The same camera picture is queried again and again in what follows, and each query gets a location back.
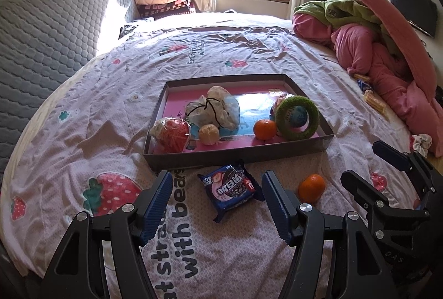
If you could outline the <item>orange tangerine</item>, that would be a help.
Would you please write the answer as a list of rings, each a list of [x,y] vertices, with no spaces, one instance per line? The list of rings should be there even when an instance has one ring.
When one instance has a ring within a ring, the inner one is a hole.
[[[301,202],[313,204],[321,198],[325,188],[326,183],[323,177],[319,174],[312,174],[299,184],[298,198]]]
[[[275,121],[270,119],[261,119],[254,123],[253,132],[258,140],[271,140],[277,134],[277,125]]]

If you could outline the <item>blue cookie snack packet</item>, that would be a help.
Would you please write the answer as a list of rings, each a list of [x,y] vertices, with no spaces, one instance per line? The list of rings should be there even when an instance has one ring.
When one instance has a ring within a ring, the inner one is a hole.
[[[198,174],[197,177],[217,211],[213,219],[215,223],[220,223],[229,210],[251,199],[265,201],[261,186],[244,165],[227,165],[207,175]]]

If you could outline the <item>red toy egg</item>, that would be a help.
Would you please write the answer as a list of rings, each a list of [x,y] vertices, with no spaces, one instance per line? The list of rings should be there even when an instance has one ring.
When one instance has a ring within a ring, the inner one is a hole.
[[[190,139],[191,127],[181,118],[164,117],[150,128],[149,135],[161,146],[165,153],[182,153]]]

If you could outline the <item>white floral scrunchie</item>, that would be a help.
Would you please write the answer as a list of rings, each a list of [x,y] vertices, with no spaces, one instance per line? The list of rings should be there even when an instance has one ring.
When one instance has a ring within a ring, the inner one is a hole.
[[[416,151],[425,158],[427,158],[431,146],[432,137],[426,133],[411,135],[410,137],[410,150]]]

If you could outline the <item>pink quilt pile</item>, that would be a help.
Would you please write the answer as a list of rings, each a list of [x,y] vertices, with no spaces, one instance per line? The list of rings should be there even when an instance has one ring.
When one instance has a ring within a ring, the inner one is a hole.
[[[431,151],[442,156],[442,108],[428,100],[412,79],[404,59],[395,59],[387,47],[377,41],[377,34],[366,26],[349,23],[333,29],[308,14],[293,16],[297,37],[327,46],[350,76],[361,74],[371,79],[372,87],[402,119],[413,134],[428,134]]]

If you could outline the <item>yellow snack packet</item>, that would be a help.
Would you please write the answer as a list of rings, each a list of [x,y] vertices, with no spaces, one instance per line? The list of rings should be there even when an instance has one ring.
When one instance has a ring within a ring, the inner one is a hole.
[[[378,99],[372,90],[366,90],[363,94],[364,101],[371,106],[374,110],[384,115],[386,110],[386,104]]]

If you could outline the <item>blue small snack packet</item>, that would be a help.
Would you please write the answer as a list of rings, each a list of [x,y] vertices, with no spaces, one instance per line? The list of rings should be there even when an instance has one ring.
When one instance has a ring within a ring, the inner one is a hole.
[[[368,91],[372,91],[371,86],[367,82],[363,81],[362,79],[358,79],[357,84],[363,93],[366,93]]]

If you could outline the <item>blue wrapped toy egg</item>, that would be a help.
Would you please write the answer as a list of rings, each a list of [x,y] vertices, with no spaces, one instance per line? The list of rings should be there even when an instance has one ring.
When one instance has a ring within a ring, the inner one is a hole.
[[[276,111],[283,102],[283,100],[288,99],[289,97],[293,97],[293,95],[290,94],[283,94],[279,95],[274,104],[272,105],[270,109],[270,118],[275,121]],[[303,106],[295,106],[294,108],[290,109],[286,115],[285,115],[285,122],[291,127],[291,128],[301,128],[303,127],[309,119],[308,113],[306,109]]]

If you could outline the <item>pink strawberry bed sheet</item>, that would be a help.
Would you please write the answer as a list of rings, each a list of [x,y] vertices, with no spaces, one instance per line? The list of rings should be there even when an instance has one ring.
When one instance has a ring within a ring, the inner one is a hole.
[[[81,210],[108,214],[150,186],[143,157],[148,125],[168,81],[242,74],[285,74],[316,103],[333,130],[326,151],[252,163],[296,189],[319,174],[324,213],[357,204],[342,187],[351,169],[383,175],[393,207],[411,208],[408,178],[372,153],[382,139],[405,151],[410,134],[393,113],[382,115],[361,97],[334,54],[297,38],[269,18],[194,15],[160,25],[95,59],[52,94],[22,135],[1,188],[1,241],[21,277],[45,274],[59,241]],[[161,298],[276,298],[293,249],[285,245],[263,202],[251,200],[215,223],[215,208],[198,170],[176,170],[158,233],[142,250]]]

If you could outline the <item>pink pillow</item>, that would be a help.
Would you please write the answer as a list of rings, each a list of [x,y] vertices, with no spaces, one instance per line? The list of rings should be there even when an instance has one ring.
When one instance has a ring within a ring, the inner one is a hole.
[[[436,70],[421,39],[400,11],[388,0],[361,0],[382,21],[389,36],[402,52],[411,70],[414,81],[427,100],[435,98],[437,87]]]

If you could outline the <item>green blanket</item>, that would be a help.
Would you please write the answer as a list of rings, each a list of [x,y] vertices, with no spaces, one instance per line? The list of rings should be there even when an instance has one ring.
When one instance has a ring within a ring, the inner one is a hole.
[[[371,28],[382,37],[382,42],[393,56],[401,56],[400,49],[382,21],[361,0],[310,1],[295,7],[293,15],[308,15],[330,29],[351,23]]]

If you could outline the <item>pink book in tray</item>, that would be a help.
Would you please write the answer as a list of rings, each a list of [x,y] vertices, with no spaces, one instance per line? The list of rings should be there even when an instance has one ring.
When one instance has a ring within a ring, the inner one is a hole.
[[[222,87],[228,91],[223,103],[207,94],[208,85],[166,89],[156,118],[178,118],[189,123],[191,138],[183,149],[185,153],[250,149],[286,141],[280,133],[260,141],[255,137],[253,127],[258,121],[274,120],[277,104],[296,94],[288,83],[229,82]],[[218,126],[219,143],[204,145],[199,141],[199,130],[210,121]]]

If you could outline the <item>grey quilted headboard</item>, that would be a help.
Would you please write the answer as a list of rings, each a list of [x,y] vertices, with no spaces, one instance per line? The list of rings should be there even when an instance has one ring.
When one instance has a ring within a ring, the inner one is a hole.
[[[1,169],[40,105],[115,43],[134,0],[1,0]]]

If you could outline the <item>folded blankets stack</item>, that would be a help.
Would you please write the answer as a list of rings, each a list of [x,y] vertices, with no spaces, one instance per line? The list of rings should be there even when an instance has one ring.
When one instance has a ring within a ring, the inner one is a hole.
[[[197,13],[193,0],[134,0],[140,18],[160,18]]]

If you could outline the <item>black wall television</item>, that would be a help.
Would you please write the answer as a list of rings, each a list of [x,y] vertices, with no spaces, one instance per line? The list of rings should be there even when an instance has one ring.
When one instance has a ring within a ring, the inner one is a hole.
[[[417,30],[434,38],[438,21],[438,10],[432,0],[390,0],[404,18]]]

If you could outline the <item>white drawstring mesh bag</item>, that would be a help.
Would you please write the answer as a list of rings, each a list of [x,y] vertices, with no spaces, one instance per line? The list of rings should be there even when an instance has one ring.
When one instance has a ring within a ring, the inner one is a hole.
[[[240,122],[239,102],[228,90],[214,85],[206,95],[186,105],[185,120],[199,128],[214,124],[218,129],[234,131]]]

